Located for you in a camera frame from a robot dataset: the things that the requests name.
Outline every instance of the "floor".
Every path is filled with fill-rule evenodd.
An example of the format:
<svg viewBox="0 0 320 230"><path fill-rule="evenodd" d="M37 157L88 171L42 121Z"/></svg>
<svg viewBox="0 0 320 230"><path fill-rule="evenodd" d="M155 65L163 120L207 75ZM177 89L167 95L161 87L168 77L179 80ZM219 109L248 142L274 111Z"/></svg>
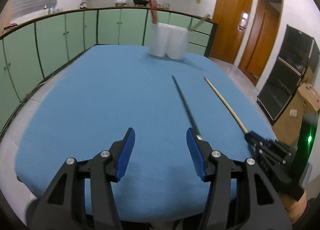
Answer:
<svg viewBox="0 0 320 230"><path fill-rule="evenodd" d="M265 119L266 124L271 128L270 123L256 103L259 91L250 80L236 66L217 59L210 59L219 66L219 68L225 72L235 85L247 96L250 102ZM23 132L27 128L31 118L44 101L46 95L54 87L56 82L63 77L67 70L68 67L52 77L28 100L12 121L0 144L0 188L12 209L24 223L26 208L30 202L35 199L35 196L16 178L14 172L16 152L19 148ZM152 224L155 229L171 230L173 222L153 222Z"/></svg>

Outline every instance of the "blue tablecloth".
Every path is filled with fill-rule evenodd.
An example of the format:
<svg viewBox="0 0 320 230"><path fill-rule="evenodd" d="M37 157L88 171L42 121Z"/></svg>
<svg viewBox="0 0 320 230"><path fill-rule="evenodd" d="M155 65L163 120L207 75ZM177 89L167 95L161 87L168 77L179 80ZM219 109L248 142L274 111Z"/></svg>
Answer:
<svg viewBox="0 0 320 230"><path fill-rule="evenodd" d="M186 143L190 124L171 75L213 149L240 161L251 156L241 129L204 76L248 130L274 137L255 107L209 59L186 53L182 61L174 61L149 56L147 49L95 46L50 91L16 157L16 174L33 193L44 193L68 157L91 159L132 127L136 142L127 172L112 184L120 219L169 221L201 213L209 183L196 175ZM85 191L90 213L88 182ZM231 196L235 193L233 183Z"/></svg>

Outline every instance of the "kitchen cabinet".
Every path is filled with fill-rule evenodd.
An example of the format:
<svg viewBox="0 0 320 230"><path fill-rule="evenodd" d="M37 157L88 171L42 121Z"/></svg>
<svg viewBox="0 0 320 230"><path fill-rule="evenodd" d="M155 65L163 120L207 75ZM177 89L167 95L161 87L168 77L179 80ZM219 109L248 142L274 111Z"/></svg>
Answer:
<svg viewBox="0 0 320 230"><path fill-rule="evenodd" d="M122 9L119 45L142 45L148 10Z"/></svg>
<svg viewBox="0 0 320 230"><path fill-rule="evenodd" d="M84 48L97 43L97 10L84 11Z"/></svg>
<svg viewBox="0 0 320 230"><path fill-rule="evenodd" d="M3 42L9 73L22 100L44 79L36 47L35 24L9 34Z"/></svg>
<svg viewBox="0 0 320 230"><path fill-rule="evenodd" d="M205 50L206 50L205 46L195 45L195 44L191 44L191 43L188 43L188 45L187 45L187 52L188 53L196 53L199 55L204 55Z"/></svg>
<svg viewBox="0 0 320 230"><path fill-rule="evenodd" d="M158 22L168 24L169 22L169 12L158 11ZM144 35L144 44L145 46L150 46L153 42L154 36L151 30L152 22L151 22L151 11L148 10L147 24L146 24L146 32Z"/></svg>
<svg viewBox="0 0 320 230"><path fill-rule="evenodd" d="M98 44L118 44L120 13L121 9L99 10Z"/></svg>
<svg viewBox="0 0 320 230"><path fill-rule="evenodd" d="M193 31L190 34L189 42L207 47L209 37L209 35Z"/></svg>
<svg viewBox="0 0 320 230"><path fill-rule="evenodd" d="M194 26L198 22L200 22L200 19L192 18L191 26ZM200 26L198 26L195 31L210 35L212 30L213 24L209 22L203 22Z"/></svg>
<svg viewBox="0 0 320 230"><path fill-rule="evenodd" d="M8 67L4 59L3 40L0 40L0 131L19 105L19 98L14 90Z"/></svg>
<svg viewBox="0 0 320 230"><path fill-rule="evenodd" d="M146 17L146 9L100 10L98 44L142 45Z"/></svg>
<svg viewBox="0 0 320 230"><path fill-rule="evenodd" d="M84 51L83 12L68 13L66 16L66 38L69 60Z"/></svg>
<svg viewBox="0 0 320 230"><path fill-rule="evenodd" d="M47 77L68 62L65 16L37 21L36 37L44 77Z"/></svg>
<svg viewBox="0 0 320 230"><path fill-rule="evenodd" d="M169 17L169 23L170 25L178 26L178 27L184 27L189 28L191 23L191 17L170 13Z"/></svg>

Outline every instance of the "white container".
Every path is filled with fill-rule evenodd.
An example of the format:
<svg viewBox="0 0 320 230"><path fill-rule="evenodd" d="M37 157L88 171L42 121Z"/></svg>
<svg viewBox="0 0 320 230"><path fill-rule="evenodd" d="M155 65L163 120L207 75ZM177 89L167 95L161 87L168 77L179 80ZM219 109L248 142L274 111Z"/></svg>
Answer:
<svg viewBox="0 0 320 230"><path fill-rule="evenodd" d="M167 56L171 59L181 60L187 49L190 34L191 32L186 28L171 26L166 50Z"/></svg>
<svg viewBox="0 0 320 230"><path fill-rule="evenodd" d="M172 26L168 24L152 24L151 36L153 36L153 42L149 47L148 54L158 57L165 56L171 28Z"/></svg>

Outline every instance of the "blue gripper pad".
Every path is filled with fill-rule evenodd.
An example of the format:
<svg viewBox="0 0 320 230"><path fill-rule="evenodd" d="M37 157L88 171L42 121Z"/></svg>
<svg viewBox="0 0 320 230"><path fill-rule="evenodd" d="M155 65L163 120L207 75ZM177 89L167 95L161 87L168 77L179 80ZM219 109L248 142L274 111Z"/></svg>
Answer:
<svg viewBox="0 0 320 230"><path fill-rule="evenodd" d="M201 178L201 180L204 181L204 179L206 178L206 173L204 170L204 158L190 129L187 130L187 145L191 154L193 165L196 169L196 173Z"/></svg>
<svg viewBox="0 0 320 230"><path fill-rule="evenodd" d="M124 138L126 141L122 148L122 151L119 155L117 161L117 172L116 172L116 179L120 181L120 179L124 176L125 171L127 170L127 166L129 163L129 159L131 156L131 152L135 142L135 132L133 129L130 130L129 135Z"/></svg>

